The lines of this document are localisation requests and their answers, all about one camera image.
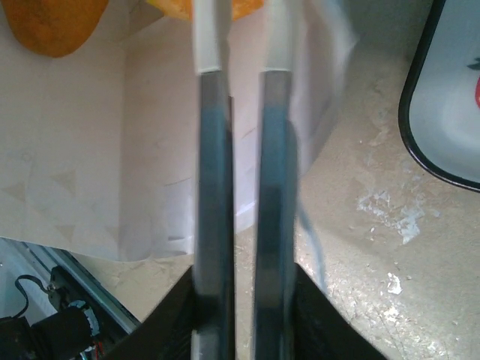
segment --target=enamel tray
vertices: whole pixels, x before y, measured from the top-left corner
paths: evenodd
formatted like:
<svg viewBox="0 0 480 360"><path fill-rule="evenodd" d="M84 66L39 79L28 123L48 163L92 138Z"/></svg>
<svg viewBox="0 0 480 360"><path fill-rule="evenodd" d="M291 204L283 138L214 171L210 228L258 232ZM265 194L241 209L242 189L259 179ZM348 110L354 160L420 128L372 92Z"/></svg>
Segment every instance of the enamel tray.
<svg viewBox="0 0 480 360"><path fill-rule="evenodd" d="M480 191L480 1L435 0L400 99L403 143L428 172Z"/></svg>

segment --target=black cable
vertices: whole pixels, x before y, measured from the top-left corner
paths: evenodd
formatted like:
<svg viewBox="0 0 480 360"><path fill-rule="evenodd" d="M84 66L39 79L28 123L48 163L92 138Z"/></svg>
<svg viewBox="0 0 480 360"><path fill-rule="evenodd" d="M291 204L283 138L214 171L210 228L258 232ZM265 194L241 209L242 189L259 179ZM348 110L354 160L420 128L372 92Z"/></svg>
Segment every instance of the black cable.
<svg viewBox="0 0 480 360"><path fill-rule="evenodd" d="M40 290L42 290L44 293L49 294L50 291L45 289L44 285L42 284L41 280L38 277L35 277L33 275L20 275L16 280L15 280L15 287L20 291L20 293L23 295L25 298L25 306L23 309L15 316L13 316L14 319L21 317L29 308L29 296L27 295L27 292L25 289L23 289L22 284L20 283L20 280L30 280L38 285L40 287Z"/></svg>

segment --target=orange object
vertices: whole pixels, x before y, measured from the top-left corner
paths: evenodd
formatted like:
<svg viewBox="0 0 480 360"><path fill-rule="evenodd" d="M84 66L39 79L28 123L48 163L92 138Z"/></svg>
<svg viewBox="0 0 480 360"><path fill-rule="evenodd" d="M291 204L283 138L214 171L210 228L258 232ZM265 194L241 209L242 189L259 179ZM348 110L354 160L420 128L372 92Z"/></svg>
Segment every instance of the orange object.
<svg viewBox="0 0 480 360"><path fill-rule="evenodd" d="M183 20L192 19L192 0L146 0L150 5L163 11L168 17ZM233 19L252 14L263 6L263 0L232 0Z"/></svg>
<svg viewBox="0 0 480 360"><path fill-rule="evenodd" d="M34 53L66 56L90 37L108 0L1 0L15 38Z"/></svg>

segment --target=orange fruit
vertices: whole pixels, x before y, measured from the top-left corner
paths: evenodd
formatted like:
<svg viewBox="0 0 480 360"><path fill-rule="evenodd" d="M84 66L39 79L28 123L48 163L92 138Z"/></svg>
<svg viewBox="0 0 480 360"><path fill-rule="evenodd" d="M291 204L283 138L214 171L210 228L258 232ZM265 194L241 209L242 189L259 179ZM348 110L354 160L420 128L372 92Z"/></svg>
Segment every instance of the orange fruit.
<svg viewBox="0 0 480 360"><path fill-rule="evenodd" d="M192 19L191 0L146 0L150 5L163 11L168 17L183 20ZM252 14L263 6L263 0L232 0L233 19L237 20Z"/></svg>
<svg viewBox="0 0 480 360"><path fill-rule="evenodd" d="M82 46L108 0L1 0L13 36L34 53L58 58Z"/></svg>

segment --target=wire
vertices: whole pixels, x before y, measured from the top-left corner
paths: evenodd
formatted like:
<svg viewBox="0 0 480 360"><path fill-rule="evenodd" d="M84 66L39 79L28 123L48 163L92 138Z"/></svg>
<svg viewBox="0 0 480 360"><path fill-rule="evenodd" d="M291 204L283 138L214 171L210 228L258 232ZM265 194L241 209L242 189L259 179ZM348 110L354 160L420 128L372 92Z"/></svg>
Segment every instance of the wire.
<svg viewBox="0 0 480 360"><path fill-rule="evenodd" d="M327 294L327 283L326 283L326 271L325 271L325 259L323 256L323 248L320 243L320 239L315 231L310 218L303 207L301 201L298 201L297 206L298 219L300 220L301 227L307 234L307 242L310 246L310 249L313 252L316 262L316 284L322 290L324 294Z"/></svg>
<svg viewBox="0 0 480 360"><path fill-rule="evenodd" d="M102 342L101 341L95 341L94 345L95 345L95 358L97 360L100 359L100 358L103 358L104 355L105 355L105 352L104 352L104 345L102 344Z"/></svg>
<svg viewBox="0 0 480 360"><path fill-rule="evenodd" d="M22 284L20 283L20 280L30 280L31 282L36 283L38 287L40 287L40 290L42 290L44 293L50 294L50 291L45 289L44 285L42 284L41 280L38 277L35 277L33 275L20 275L15 280L15 287L18 289L18 291L20 291L20 293L25 298L25 306L17 315L13 316L14 319L21 317L29 308L29 296L27 295L27 292L25 291Z"/></svg>

